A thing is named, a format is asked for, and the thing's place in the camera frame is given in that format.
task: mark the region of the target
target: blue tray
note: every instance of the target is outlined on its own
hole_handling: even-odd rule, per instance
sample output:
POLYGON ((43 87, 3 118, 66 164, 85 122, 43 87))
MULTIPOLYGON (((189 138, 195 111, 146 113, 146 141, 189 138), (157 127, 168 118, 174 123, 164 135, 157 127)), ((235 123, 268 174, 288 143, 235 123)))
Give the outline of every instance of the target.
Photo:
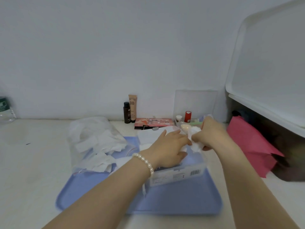
MULTIPOLYGON (((135 137, 125 137, 138 146, 135 137)), ((114 152, 114 158, 124 157, 132 146, 121 152, 114 152)), ((109 173, 79 173, 72 175, 56 199, 56 207, 64 210, 78 200, 83 194, 107 178, 109 173)), ((130 204, 127 214, 158 215, 215 215, 221 211, 222 200, 219 192, 206 169, 199 177, 184 181, 151 187, 146 197, 142 189, 130 204)))

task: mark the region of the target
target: pink paper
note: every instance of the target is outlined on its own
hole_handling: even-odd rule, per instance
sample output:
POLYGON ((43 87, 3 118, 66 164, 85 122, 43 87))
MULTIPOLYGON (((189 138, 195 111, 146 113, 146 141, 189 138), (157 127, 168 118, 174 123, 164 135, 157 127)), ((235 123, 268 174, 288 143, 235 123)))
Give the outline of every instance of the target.
POLYGON ((276 160, 271 154, 284 156, 256 128, 247 123, 241 116, 231 119, 227 132, 233 141, 242 149, 248 161, 260 177, 265 178, 266 174, 276 164, 276 160))

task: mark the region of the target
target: pearl bracelet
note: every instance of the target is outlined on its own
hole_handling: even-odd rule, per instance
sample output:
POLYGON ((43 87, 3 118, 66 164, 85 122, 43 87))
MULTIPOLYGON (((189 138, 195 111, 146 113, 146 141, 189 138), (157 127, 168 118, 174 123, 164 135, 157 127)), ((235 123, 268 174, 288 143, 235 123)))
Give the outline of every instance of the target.
POLYGON ((143 162, 145 162, 145 164, 147 164, 149 171, 150 171, 150 177, 152 177, 154 174, 154 169, 151 166, 151 164, 148 162, 148 160, 146 160, 141 154, 138 154, 138 153, 134 153, 134 154, 132 154, 132 156, 140 158, 143 162))

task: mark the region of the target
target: plastic bag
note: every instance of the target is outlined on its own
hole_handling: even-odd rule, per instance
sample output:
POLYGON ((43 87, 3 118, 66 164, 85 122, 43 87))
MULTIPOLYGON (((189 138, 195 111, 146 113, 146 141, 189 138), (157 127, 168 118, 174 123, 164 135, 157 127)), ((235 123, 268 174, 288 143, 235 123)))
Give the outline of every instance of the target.
POLYGON ((111 172, 115 159, 110 156, 127 146, 125 138, 105 117, 73 121, 68 129, 72 172, 111 172))

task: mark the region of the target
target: white lid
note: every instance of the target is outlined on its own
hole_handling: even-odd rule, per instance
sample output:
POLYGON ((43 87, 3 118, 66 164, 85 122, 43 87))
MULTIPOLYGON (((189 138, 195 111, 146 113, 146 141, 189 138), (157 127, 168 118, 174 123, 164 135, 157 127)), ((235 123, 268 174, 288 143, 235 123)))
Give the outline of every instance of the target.
POLYGON ((228 77, 230 97, 305 137, 305 0, 247 17, 228 77))

